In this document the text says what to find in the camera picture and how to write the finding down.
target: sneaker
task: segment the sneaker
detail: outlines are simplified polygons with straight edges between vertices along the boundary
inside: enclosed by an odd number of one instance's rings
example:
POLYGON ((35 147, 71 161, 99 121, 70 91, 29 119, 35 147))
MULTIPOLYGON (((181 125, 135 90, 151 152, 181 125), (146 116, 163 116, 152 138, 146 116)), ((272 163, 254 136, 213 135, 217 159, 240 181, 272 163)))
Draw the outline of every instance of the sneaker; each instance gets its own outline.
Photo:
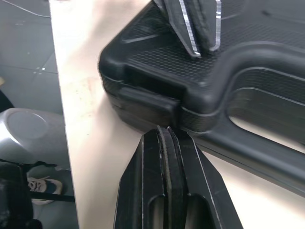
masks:
MULTIPOLYGON (((49 194, 61 194, 62 183, 58 180, 47 179, 48 177, 36 179, 28 177, 28 186, 32 192, 42 192, 49 194)), ((49 199, 32 199, 32 203, 36 205, 45 205, 53 202, 49 199)))

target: black plastic case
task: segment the black plastic case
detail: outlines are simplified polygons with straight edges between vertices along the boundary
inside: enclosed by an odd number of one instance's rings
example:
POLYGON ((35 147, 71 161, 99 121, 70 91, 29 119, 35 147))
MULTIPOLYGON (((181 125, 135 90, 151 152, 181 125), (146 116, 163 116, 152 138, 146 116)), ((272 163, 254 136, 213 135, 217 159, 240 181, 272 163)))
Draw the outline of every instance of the black plastic case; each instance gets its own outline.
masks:
POLYGON ((122 120, 187 130, 202 149, 305 196, 305 155, 231 117, 305 143, 305 1, 223 0, 221 47, 188 56, 150 3, 102 52, 122 120))

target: textured case surface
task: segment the textured case surface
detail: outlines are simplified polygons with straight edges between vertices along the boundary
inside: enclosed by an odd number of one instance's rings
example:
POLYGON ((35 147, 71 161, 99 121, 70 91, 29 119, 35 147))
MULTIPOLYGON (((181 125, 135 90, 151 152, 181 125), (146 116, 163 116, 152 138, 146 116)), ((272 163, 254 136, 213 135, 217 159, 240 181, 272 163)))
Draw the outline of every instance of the textured case surface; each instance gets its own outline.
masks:
POLYGON ((210 153, 305 196, 305 155, 229 119, 305 143, 305 1, 222 3, 221 47, 198 60, 150 3, 102 52, 104 88, 129 124, 185 129, 210 153))

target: cable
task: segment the cable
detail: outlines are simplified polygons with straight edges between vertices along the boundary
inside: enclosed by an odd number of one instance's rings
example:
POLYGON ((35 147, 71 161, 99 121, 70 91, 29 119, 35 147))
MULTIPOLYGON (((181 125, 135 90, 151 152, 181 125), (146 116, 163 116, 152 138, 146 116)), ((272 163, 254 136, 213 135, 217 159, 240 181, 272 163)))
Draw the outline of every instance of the cable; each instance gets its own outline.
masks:
POLYGON ((28 12, 28 13, 31 13, 31 14, 33 14, 33 15, 36 15, 36 16, 39 16, 39 17, 43 17, 43 18, 51 18, 50 16, 45 16, 45 15, 41 15, 41 14, 34 13, 34 12, 32 12, 32 11, 29 11, 29 10, 27 10, 27 9, 21 7, 21 6, 15 5, 14 3, 11 3, 11 2, 9 2, 9 1, 6 1, 6 0, 2 0, 2 1, 3 1, 3 2, 6 2, 7 4, 10 4, 10 5, 14 6, 14 7, 17 7, 17 8, 19 8, 19 9, 21 9, 21 10, 24 10, 24 11, 26 11, 26 12, 28 12))

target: gray tiled floor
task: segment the gray tiled floor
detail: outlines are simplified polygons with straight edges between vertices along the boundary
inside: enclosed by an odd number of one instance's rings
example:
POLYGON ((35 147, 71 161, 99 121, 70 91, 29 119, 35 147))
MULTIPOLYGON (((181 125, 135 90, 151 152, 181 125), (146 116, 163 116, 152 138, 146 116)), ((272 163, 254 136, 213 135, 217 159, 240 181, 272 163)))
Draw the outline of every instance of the gray tiled floor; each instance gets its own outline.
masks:
MULTIPOLYGON (((49 16, 48 1, 8 0, 34 13, 49 16)), ((0 90, 15 107, 62 114, 51 19, 0 1, 0 90)), ((63 183, 63 194, 74 195, 70 171, 36 168, 30 176, 63 183)), ((78 229, 75 203, 55 201, 33 205, 44 229, 78 229)))
MULTIPOLYGON (((9 0, 42 15, 42 0, 9 0)), ((15 107, 62 114, 51 19, 0 1, 0 90, 15 107)))

